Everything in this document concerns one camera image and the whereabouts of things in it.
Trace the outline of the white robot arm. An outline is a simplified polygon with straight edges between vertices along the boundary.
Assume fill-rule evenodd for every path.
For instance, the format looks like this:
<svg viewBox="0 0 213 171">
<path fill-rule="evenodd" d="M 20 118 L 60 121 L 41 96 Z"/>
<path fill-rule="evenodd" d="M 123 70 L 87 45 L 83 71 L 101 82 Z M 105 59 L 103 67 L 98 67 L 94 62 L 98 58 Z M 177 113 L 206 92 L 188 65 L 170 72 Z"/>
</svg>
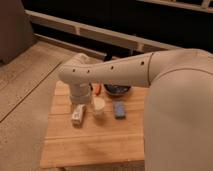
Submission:
<svg viewBox="0 0 213 171">
<path fill-rule="evenodd" d="M 213 171 L 213 53 L 156 51 L 90 64 L 79 53 L 59 70 L 75 104 L 90 100 L 91 83 L 147 87 L 145 171 Z"/>
</svg>

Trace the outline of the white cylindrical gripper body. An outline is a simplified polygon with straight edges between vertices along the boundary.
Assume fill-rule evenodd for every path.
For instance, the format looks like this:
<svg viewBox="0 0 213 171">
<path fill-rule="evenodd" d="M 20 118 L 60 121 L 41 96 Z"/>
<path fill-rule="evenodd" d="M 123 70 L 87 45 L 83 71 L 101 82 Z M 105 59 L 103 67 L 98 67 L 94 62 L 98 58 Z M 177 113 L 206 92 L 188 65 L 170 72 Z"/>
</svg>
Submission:
<svg viewBox="0 0 213 171">
<path fill-rule="evenodd" d="M 70 100 L 73 104 L 88 104 L 91 101 L 91 88 L 87 83 L 71 84 Z"/>
</svg>

